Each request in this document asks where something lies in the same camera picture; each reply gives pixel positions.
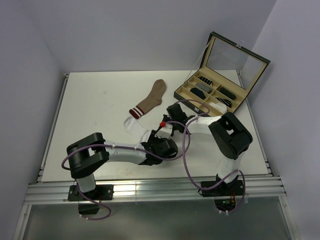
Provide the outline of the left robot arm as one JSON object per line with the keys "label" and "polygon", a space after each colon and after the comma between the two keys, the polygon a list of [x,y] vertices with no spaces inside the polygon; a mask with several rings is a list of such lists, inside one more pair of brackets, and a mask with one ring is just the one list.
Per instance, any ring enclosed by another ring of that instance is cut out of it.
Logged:
{"label": "left robot arm", "polygon": [[124,162],[142,166],[159,165],[178,154],[172,139],[150,136],[146,142],[118,145],[95,132],[66,148],[71,177],[76,180],[79,194],[86,200],[96,197],[98,188],[94,172],[105,163]]}

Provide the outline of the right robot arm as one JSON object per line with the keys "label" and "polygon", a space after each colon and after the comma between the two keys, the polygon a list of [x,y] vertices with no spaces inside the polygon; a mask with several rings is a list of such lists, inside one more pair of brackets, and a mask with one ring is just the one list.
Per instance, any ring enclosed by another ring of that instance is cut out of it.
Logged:
{"label": "right robot arm", "polygon": [[229,194],[238,182],[242,157],[253,142],[251,133],[231,112],[215,117],[202,115],[188,117],[178,103],[170,105],[166,110],[172,121],[184,126],[181,130],[184,135],[213,136],[217,147],[223,154],[215,186],[220,194]]}

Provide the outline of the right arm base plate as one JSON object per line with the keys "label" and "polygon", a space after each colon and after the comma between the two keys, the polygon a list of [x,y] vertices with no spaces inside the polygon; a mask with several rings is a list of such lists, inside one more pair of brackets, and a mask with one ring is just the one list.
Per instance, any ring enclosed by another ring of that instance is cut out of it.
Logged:
{"label": "right arm base plate", "polygon": [[198,190],[202,197],[242,196],[245,191],[244,183],[235,179],[231,183],[222,182],[219,186],[210,190]]}

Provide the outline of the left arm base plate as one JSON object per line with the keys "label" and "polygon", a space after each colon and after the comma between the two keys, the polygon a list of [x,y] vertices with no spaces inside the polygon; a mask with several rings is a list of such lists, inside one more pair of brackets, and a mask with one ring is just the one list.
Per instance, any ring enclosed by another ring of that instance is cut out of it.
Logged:
{"label": "left arm base plate", "polygon": [[[113,199],[113,193],[114,186],[112,184],[99,184],[96,185],[94,190],[85,192],[84,195],[94,201],[110,201]],[[69,202],[79,202],[85,201],[86,199],[82,197],[77,186],[74,184],[69,188],[67,200]]]}

